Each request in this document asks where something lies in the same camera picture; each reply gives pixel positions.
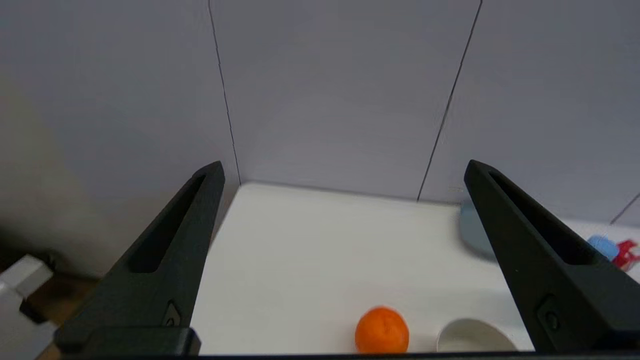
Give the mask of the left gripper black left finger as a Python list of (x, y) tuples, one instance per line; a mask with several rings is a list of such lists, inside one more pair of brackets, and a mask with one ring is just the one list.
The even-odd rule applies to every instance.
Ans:
[(196, 356), (191, 328), (218, 207), (220, 161), (179, 189), (54, 335), (64, 356)]

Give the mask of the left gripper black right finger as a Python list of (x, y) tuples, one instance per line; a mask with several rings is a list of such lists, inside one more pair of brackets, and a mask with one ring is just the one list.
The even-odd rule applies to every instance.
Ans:
[(464, 182), (535, 350), (639, 350), (638, 282), (493, 166)]

